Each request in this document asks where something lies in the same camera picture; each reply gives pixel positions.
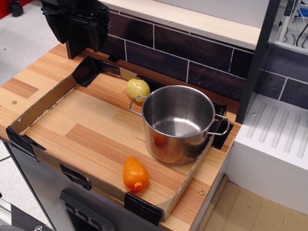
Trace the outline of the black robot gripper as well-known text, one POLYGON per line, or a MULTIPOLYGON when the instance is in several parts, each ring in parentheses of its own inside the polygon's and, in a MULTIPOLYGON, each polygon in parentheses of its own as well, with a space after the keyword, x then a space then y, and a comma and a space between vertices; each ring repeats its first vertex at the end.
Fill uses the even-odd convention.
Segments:
POLYGON ((87 25, 88 36, 94 52, 99 52, 107 42, 109 7, 98 0, 43 0, 43 15, 57 40, 64 44, 72 29, 71 22, 87 25))

